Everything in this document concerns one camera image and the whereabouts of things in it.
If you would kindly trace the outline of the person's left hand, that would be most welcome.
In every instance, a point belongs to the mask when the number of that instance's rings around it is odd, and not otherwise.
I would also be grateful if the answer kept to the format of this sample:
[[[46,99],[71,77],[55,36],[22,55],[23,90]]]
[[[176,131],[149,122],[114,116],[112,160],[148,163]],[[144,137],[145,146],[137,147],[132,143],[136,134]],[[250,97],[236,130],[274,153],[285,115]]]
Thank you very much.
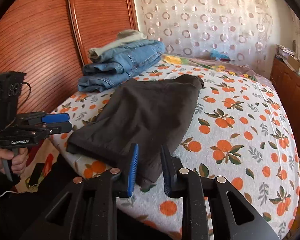
[[[18,155],[14,155],[14,153],[10,150],[0,148],[0,172],[5,174],[2,161],[10,160],[12,162],[12,172],[14,174],[21,175],[26,168],[27,154],[27,148],[20,148]]]

